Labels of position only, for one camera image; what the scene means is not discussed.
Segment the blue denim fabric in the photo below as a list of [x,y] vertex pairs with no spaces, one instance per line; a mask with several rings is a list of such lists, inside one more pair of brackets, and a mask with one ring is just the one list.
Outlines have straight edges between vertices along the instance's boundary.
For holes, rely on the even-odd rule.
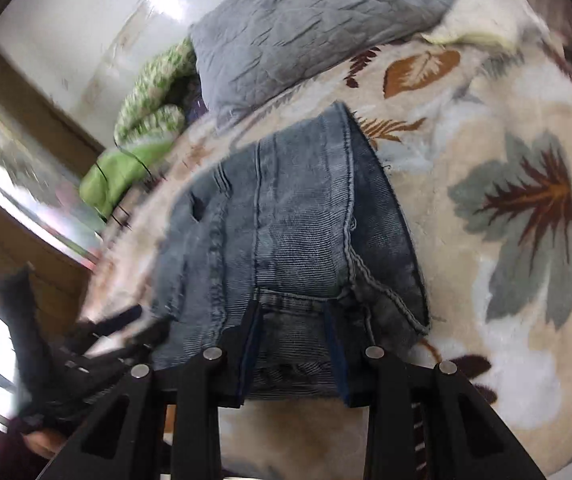
[[334,396],[323,310],[338,301],[372,344],[404,354],[429,329],[408,228],[343,104],[245,147],[177,201],[156,270],[174,317],[155,368],[182,364],[238,326],[263,335],[250,397]]

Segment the floral blanket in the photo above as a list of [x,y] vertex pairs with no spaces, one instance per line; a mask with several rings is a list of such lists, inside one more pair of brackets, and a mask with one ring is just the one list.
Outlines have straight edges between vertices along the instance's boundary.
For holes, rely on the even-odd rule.
[[[559,52],[540,39],[513,54],[385,44],[231,130],[206,115],[153,192],[122,202],[124,227],[111,226],[83,315],[149,304],[168,214],[195,173],[341,100],[397,193],[429,293],[432,332],[408,359],[456,362],[543,471],[560,469],[572,460],[572,67]],[[364,410],[330,399],[221,410],[224,465],[261,478],[361,478],[366,424]]]

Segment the gray pillow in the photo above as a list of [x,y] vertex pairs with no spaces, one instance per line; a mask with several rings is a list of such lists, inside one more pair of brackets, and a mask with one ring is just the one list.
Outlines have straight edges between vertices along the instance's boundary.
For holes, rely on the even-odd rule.
[[426,30],[453,0],[226,0],[191,29],[203,98],[228,126],[370,46]]

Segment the silver screw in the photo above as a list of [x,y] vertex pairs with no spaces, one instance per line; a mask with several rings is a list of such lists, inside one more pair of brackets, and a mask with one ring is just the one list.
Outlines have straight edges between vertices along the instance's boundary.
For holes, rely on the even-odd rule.
[[216,361],[223,354],[224,353],[222,352],[221,348],[217,348],[216,346],[211,346],[210,348],[206,348],[204,350],[204,357],[208,359],[208,361]]
[[132,375],[135,379],[141,379],[142,377],[146,377],[150,368],[148,365],[134,365],[130,370],[130,375]]
[[453,375],[457,371],[457,365],[452,361],[442,361],[440,363],[440,372],[446,375]]
[[371,359],[381,359],[384,356],[384,349],[381,346],[369,346],[366,349],[366,357]]

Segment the white wall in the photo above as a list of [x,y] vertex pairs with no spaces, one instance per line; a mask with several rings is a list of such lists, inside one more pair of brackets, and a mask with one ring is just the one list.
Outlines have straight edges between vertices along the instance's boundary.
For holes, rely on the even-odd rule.
[[0,52],[104,146],[120,103],[154,54],[223,0],[13,0]]

